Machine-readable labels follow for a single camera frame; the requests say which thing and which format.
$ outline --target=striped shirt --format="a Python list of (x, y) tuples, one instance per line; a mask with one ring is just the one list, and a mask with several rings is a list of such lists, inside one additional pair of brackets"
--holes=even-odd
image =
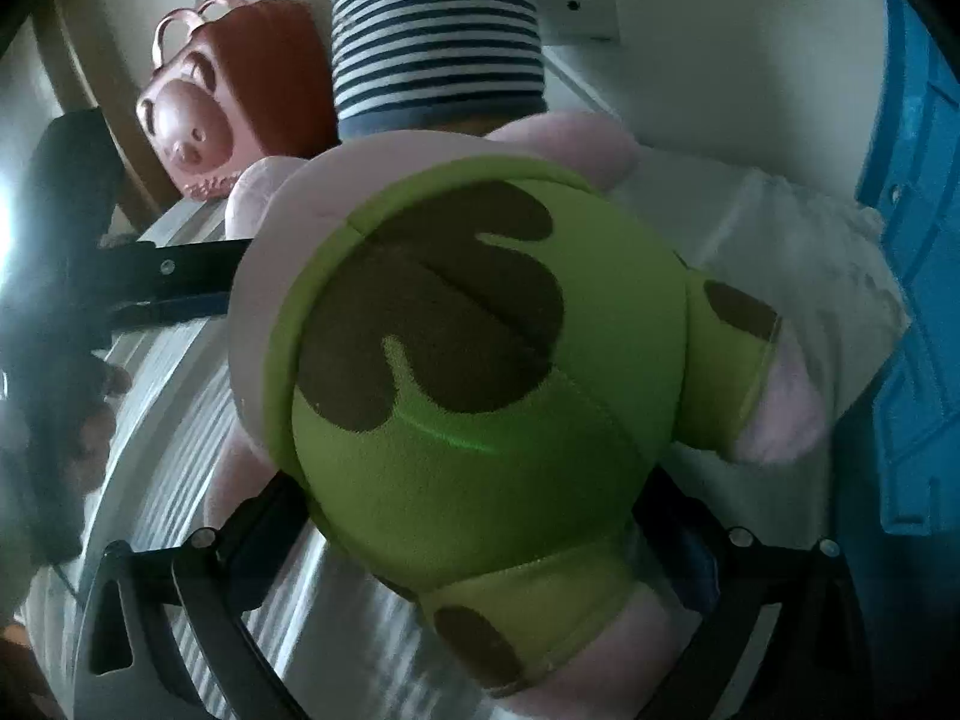
[(546, 109), (536, 0), (333, 0), (340, 137)]

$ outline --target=bolt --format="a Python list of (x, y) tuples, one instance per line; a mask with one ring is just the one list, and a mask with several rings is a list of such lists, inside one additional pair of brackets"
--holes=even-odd
[(746, 528), (732, 528), (728, 535), (733, 546), (746, 549), (754, 545), (754, 535)]
[(217, 532), (213, 528), (200, 528), (190, 536), (190, 546), (194, 549), (208, 549), (217, 543)]
[(840, 557), (840, 545), (836, 541), (825, 538), (820, 542), (820, 551), (827, 557)]

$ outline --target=wall outlet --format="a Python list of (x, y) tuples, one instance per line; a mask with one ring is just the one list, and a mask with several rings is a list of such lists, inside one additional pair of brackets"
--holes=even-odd
[(546, 46), (619, 43), (616, 0), (538, 0)]

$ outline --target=pink handle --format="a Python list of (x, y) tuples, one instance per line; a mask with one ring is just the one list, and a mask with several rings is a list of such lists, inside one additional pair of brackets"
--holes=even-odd
[(163, 67), (163, 34), (173, 22), (184, 22), (187, 25), (187, 28), (190, 30), (187, 33), (188, 40), (194, 31), (206, 23), (203, 20), (203, 16), (196, 10), (191, 10), (188, 7), (171, 10), (166, 16), (160, 19), (160, 23), (157, 25), (157, 31), (154, 32), (154, 52), (152, 53), (154, 56), (154, 70), (159, 70)]
[(246, 0), (204, 0), (200, 3), (200, 7), (197, 8), (197, 12), (202, 16), (203, 11), (208, 9), (210, 5), (226, 5), (230, 10), (235, 7), (242, 7), (243, 5), (249, 5), (250, 3)]

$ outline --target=brown spot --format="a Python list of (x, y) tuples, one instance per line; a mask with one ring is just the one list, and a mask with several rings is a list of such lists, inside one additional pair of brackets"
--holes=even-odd
[(710, 307), (723, 322), (750, 333), (760, 341), (770, 341), (777, 319), (776, 311), (770, 306), (719, 281), (707, 281), (704, 290)]
[(443, 607), (433, 622), (483, 688), (504, 688), (523, 679), (523, 664), (514, 648), (483, 615), (471, 608)]
[(544, 205), (502, 181), (432, 197), (381, 224), (306, 320), (298, 371), (306, 400), (347, 430), (386, 422), (397, 398), (386, 338), (450, 412), (492, 412), (530, 394), (550, 372), (563, 295), (536, 259), (479, 236), (540, 241), (552, 231)]
[(402, 584), (397, 584), (395, 581), (390, 581), (389, 579), (384, 579), (383, 577), (373, 575), (373, 579), (379, 581), (386, 589), (394, 591), (400, 598), (405, 601), (410, 601), (411, 603), (416, 603), (416, 593), (409, 589), (409, 587), (404, 587)]

